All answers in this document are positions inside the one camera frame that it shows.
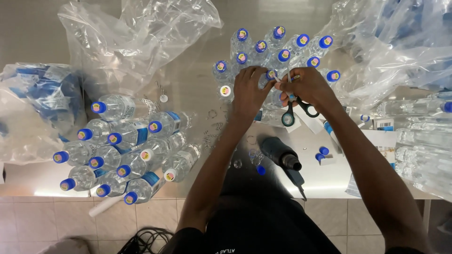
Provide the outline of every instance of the clear plastic wrap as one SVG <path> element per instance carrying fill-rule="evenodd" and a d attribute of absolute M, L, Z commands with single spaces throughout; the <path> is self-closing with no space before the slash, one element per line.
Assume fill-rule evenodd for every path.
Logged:
<path fill-rule="evenodd" d="M 340 101 L 369 110 L 399 85 L 452 89 L 450 0 L 342 0 L 319 35 L 353 64 L 333 85 Z"/>
<path fill-rule="evenodd" d="M 58 12 L 71 52 L 92 100 L 134 95 L 153 74 L 209 28 L 223 26 L 209 0 L 127 0 L 120 19 L 97 5 L 70 2 Z"/>
<path fill-rule="evenodd" d="M 0 161 L 52 160 L 86 124 L 80 85 L 68 65 L 8 64 L 0 79 Z"/>

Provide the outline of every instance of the metal table surface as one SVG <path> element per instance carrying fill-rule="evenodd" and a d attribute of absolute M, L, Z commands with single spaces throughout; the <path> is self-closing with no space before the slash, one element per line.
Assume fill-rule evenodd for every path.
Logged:
<path fill-rule="evenodd" d="M 64 2 L 49 0 L 45 5 L 35 6 L 35 8 L 49 8 L 51 18 L 42 18 L 47 19 L 47 22 L 59 22 L 56 13 Z M 121 8 L 119 1 L 89 2 L 100 4 L 104 11 L 118 17 L 118 10 L 120 12 Z M 221 104 L 217 98 L 217 85 L 213 80 L 211 67 L 214 62 L 229 58 L 230 38 L 234 31 L 245 27 L 256 41 L 263 39 L 265 33 L 272 27 L 282 25 L 286 28 L 288 37 L 296 33 L 313 36 L 328 23 L 331 5 L 335 0 L 213 0 L 212 2 L 224 21 L 224 27 L 221 30 L 216 28 L 209 30 L 194 45 L 161 68 L 154 75 L 153 81 L 137 96 L 156 100 L 163 90 L 168 95 L 169 101 L 160 103 L 162 110 L 172 109 L 197 113 L 198 122 L 190 129 L 189 141 L 203 143 L 204 140 L 204 142 L 209 141 L 211 145 L 214 145 L 216 137 L 221 134 L 222 126 L 226 123 L 228 105 Z M 23 27 L 24 30 L 21 31 L 21 34 L 27 34 L 28 30 L 34 29 L 26 24 Z M 47 31 L 45 26 L 40 29 L 40 34 Z M 59 24 L 49 33 L 58 40 L 44 44 L 39 52 L 28 52 L 33 57 L 22 57 L 23 55 L 16 57 L 14 53 L 9 53 L 9 57 L 6 58 L 7 62 L 3 64 L 16 61 L 69 63 L 67 49 L 64 49 L 67 47 L 67 43 L 63 40 L 66 38 L 64 28 Z M 8 33 L 0 31 L 0 34 L 6 38 Z M 18 39 L 17 36 L 8 38 L 10 45 L 13 45 L 11 40 L 14 39 Z M 12 47 L 20 50 L 24 45 L 19 44 Z M 52 48 L 62 54 L 59 56 L 51 54 Z M 339 56 L 336 57 L 333 53 L 329 55 L 332 55 L 329 58 L 334 61 L 325 59 L 319 68 L 333 68 L 334 65 L 330 65 L 339 62 L 337 61 Z M 396 99 L 409 94 L 412 94 L 411 90 L 400 91 L 399 89 L 396 91 L 396 96 L 391 98 Z M 370 123 L 367 123 L 363 128 L 369 127 Z M 303 188 L 308 198 L 353 198 L 344 192 L 351 174 L 345 157 L 336 154 L 334 149 L 330 149 L 333 155 L 338 157 L 337 162 L 333 165 L 320 166 L 314 158 L 319 147 L 333 148 L 336 145 L 327 132 L 322 131 L 314 135 L 303 123 L 290 134 L 284 128 L 254 123 L 242 137 L 237 151 L 232 157 L 232 165 L 228 169 L 225 179 L 227 190 L 240 190 L 249 195 L 261 195 L 267 193 L 268 190 L 276 189 L 289 197 L 301 198 L 298 188 L 291 183 L 282 169 L 270 162 L 269 159 L 262 161 L 262 165 L 267 169 L 264 176 L 258 175 L 255 166 L 251 164 L 248 151 L 252 148 L 257 149 L 259 140 L 266 136 L 280 137 L 298 154 L 303 165 L 300 173 L 306 182 Z M 208 154 L 209 149 L 205 150 L 182 183 L 165 184 L 155 197 L 185 197 Z M 239 159 L 243 165 L 237 169 L 233 164 L 235 160 Z M 59 182 L 67 176 L 70 168 L 67 165 L 56 165 L 53 162 L 26 166 L 6 165 L 7 182 L 0 185 L 0 195 L 87 196 L 87 192 L 63 192 L 59 189 Z M 416 189 L 413 189 L 413 194 L 415 198 L 432 198 Z"/>

